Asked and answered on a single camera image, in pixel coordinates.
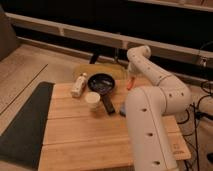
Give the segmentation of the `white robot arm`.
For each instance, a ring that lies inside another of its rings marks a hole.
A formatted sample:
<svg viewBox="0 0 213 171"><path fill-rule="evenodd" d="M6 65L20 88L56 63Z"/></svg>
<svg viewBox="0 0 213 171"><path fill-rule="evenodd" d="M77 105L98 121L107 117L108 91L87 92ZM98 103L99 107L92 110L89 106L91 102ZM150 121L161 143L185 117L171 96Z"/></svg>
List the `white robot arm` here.
<svg viewBox="0 0 213 171"><path fill-rule="evenodd" d="M129 91L125 100L127 127L135 171L179 171L163 125L162 115L184 111L191 103L187 85L152 63L149 46L127 51L128 69L144 74L152 86Z"/></svg>

